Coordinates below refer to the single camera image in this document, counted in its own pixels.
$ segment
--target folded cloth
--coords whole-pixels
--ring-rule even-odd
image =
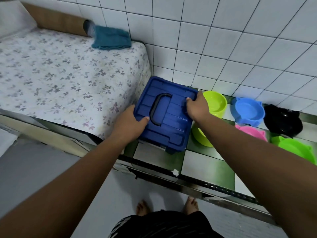
[[[95,41],[91,47],[101,50],[129,48],[131,38],[129,33],[122,29],[95,26]]]

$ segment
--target floral bed sheet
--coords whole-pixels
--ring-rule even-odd
[[[0,108],[108,137],[150,64],[142,43],[105,51],[92,42],[46,29],[0,42]]]

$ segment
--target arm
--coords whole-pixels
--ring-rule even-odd
[[[0,237],[70,237],[125,146],[148,123],[134,105],[116,120],[111,136],[0,220]]]
[[[209,113],[202,92],[187,112],[289,237],[317,233],[317,166]]]

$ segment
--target floor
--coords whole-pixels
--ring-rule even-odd
[[[77,160],[76,156],[44,144],[18,139],[0,157],[0,217]],[[107,237],[117,221],[135,212],[136,204],[141,199],[146,200],[154,211],[181,211],[187,196],[141,179],[136,180],[131,174],[111,171],[72,237]],[[225,238],[287,237],[279,227],[202,200],[198,204],[213,229]]]

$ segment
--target pink bowl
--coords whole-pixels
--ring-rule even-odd
[[[236,128],[241,130],[242,132],[245,132],[246,134],[249,134],[253,137],[256,137],[258,139],[264,140],[267,142],[266,136],[265,136],[265,131],[261,130],[257,130],[253,127],[250,126],[239,126],[236,124]]]

